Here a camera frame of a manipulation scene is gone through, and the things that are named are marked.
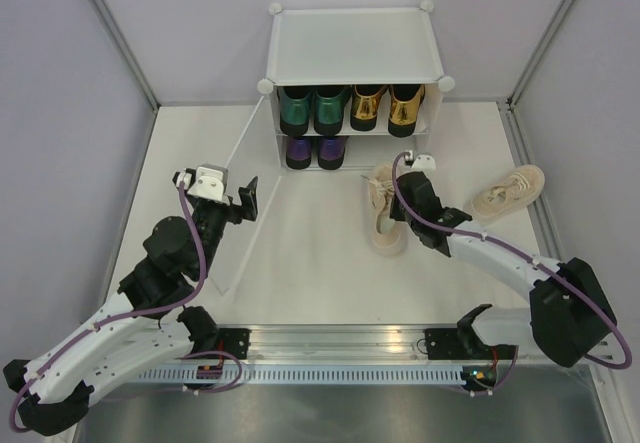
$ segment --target shoe rack shelf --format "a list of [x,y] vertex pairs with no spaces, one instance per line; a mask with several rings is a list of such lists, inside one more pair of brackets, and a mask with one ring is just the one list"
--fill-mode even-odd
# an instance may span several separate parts
[[[358,131],[354,130],[351,127],[350,118],[349,118],[349,108],[351,107],[351,99],[347,102],[347,106],[345,107],[344,118],[342,119],[342,130],[338,133],[338,136],[389,136],[389,130],[387,129],[387,120],[389,117],[389,111],[391,109],[391,96],[387,91],[380,100],[380,106],[378,108],[378,119],[376,121],[376,127],[371,131]],[[275,101],[272,100],[272,105],[274,108],[278,108],[277,98]],[[416,129],[414,134],[425,134],[429,128],[429,115],[427,114],[427,107],[424,103],[420,106],[420,112],[418,113],[418,120],[416,121]],[[276,134],[279,136],[286,136],[280,130],[278,126],[278,120],[274,120],[276,122]],[[311,114],[311,118],[309,119],[309,130],[305,133],[305,136],[320,136],[313,129],[314,116]]]
[[[287,137],[279,124],[279,86],[424,84],[425,98],[411,137],[389,134],[389,92],[380,102],[376,127],[368,132],[351,127],[349,100],[338,136],[349,136],[341,169],[371,168],[400,151],[426,149],[443,93],[455,85],[442,68],[429,16],[432,10],[430,1],[419,8],[283,10],[279,4],[270,6],[274,20],[269,60],[258,90],[270,102],[283,167]],[[313,129],[313,114],[305,136],[319,136]],[[314,154],[309,169],[318,169],[316,158]]]

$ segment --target shoelace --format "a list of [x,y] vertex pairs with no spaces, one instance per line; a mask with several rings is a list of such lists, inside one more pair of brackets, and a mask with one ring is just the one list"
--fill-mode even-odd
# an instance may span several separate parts
[[365,175],[362,175],[362,177],[367,180],[369,184],[375,187],[378,196],[384,197],[385,206],[391,204],[391,200],[393,199],[394,195],[393,183],[391,182],[391,180],[380,181],[376,180],[375,178],[369,178]]
[[510,188],[514,188],[516,190],[516,193],[520,193],[531,188],[531,184],[529,184],[529,181],[524,177],[524,175],[517,171],[513,174],[510,180],[511,183],[509,183],[508,185],[498,186],[491,190],[489,200],[491,201],[496,199],[501,194],[506,193]]

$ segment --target sneaker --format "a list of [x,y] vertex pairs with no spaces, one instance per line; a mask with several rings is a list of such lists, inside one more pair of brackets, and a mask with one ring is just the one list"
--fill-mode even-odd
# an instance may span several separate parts
[[287,138],[287,166],[293,170],[304,170],[311,164],[311,138]]
[[413,135],[418,110],[424,100],[424,85],[391,85],[389,133],[398,138]]
[[369,176],[364,178],[367,180],[373,247],[381,255],[397,255],[407,245],[407,232],[403,223],[389,217],[394,196],[391,164],[376,166]]
[[534,165],[513,170],[504,180],[482,190],[464,206],[478,223],[487,225],[498,218],[526,208],[544,187],[544,173]]
[[303,136],[309,129],[313,94],[308,86],[279,86],[280,129],[285,135]]
[[348,86],[317,86],[313,129],[322,136],[335,136],[342,129],[344,107],[351,98]]
[[337,170],[344,163],[346,136],[328,136],[318,142],[318,166],[323,170]]
[[355,85],[351,100],[351,128],[371,131],[378,121],[378,107],[387,85]]

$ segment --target shoe sole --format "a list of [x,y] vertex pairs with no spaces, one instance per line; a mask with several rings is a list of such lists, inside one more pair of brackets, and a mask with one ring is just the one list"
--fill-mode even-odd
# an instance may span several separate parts
[[287,166],[292,170],[304,170],[309,168],[309,165],[311,164],[311,157],[305,158],[304,160],[294,160],[287,156],[285,160],[287,162]]
[[280,118],[280,130],[287,136],[304,136],[309,130],[309,122],[302,125],[292,125]]
[[323,160],[318,156],[318,166],[323,170],[337,170],[344,163],[344,153],[335,160]]
[[410,125],[396,125],[391,120],[388,121],[389,134],[396,138],[406,138],[407,136],[413,135],[413,132],[416,130],[415,123],[411,123]]
[[378,117],[370,120],[360,120],[351,115],[351,128],[356,131],[371,131],[376,127]]
[[340,120],[338,123],[332,123],[330,125],[314,121],[313,129],[316,130],[316,133],[322,136],[336,136],[342,129],[342,120]]
[[373,249],[376,253],[382,256],[396,256],[404,251],[407,247],[407,233],[401,233],[400,238],[394,241],[389,246],[378,246],[373,241],[371,242]]

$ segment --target purple shoe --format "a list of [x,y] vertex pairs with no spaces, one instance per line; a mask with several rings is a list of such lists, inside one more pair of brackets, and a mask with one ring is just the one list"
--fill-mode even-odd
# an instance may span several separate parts
[[323,170],[337,170],[344,162],[346,136],[321,137],[318,142],[318,165]]
[[287,166],[293,170],[304,170],[311,164],[311,139],[305,136],[287,138]]

